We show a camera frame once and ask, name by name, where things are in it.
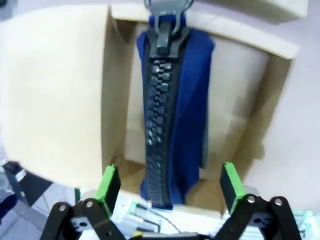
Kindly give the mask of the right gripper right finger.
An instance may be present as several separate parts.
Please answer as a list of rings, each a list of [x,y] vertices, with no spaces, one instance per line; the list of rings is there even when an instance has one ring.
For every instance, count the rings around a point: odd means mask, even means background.
[[[247,193],[231,162],[223,164],[219,182],[230,217],[214,236],[216,240],[239,240],[247,227],[257,227],[265,240],[301,239],[285,197],[275,196],[266,201]]]

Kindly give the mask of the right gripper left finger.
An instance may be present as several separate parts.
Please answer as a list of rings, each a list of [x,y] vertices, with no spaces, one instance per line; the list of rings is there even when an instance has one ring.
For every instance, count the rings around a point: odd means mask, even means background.
[[[121,240],[123,234],[112,222],[121,180],[117,166],[108,165],[95,197],[53,205],[43,229],[45,240],[78,240],[86,230],[94,230],[100,240]]]

